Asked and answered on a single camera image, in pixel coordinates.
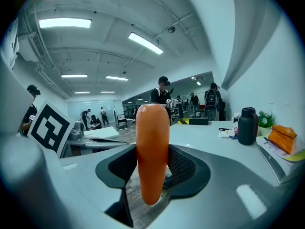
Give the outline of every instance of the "black bottle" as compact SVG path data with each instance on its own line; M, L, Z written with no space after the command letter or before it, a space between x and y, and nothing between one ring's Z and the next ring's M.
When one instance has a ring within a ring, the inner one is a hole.
M243 108L238 121L238 141L244 145L251 145L256 140L258 117L254 108Z

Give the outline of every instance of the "plant pot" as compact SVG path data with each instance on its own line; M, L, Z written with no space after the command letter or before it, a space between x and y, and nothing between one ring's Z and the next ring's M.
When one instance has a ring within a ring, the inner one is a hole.
M257 136L269 135L270 133L271 133L271 127L267 127L267 128L260 126L258 127Z

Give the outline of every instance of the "cart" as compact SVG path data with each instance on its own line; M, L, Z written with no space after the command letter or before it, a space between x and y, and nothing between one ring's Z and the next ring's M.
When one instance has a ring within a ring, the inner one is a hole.
M118 129L127 128L127 119L124 114L120 114L117 116L116 128Z

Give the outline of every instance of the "air conditioner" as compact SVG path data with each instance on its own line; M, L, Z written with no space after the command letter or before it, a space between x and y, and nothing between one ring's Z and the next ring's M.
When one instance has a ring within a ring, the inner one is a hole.
M37 32L25 34L18 37L19 53L25 61L37 62L45 55L39 35Z

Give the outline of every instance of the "carrot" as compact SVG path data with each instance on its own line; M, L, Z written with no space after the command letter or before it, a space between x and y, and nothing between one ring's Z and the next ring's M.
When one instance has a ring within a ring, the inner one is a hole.
M159 104L142 105L136 116L136 150L141 195L147 205L158 202L165 179L170 121Z

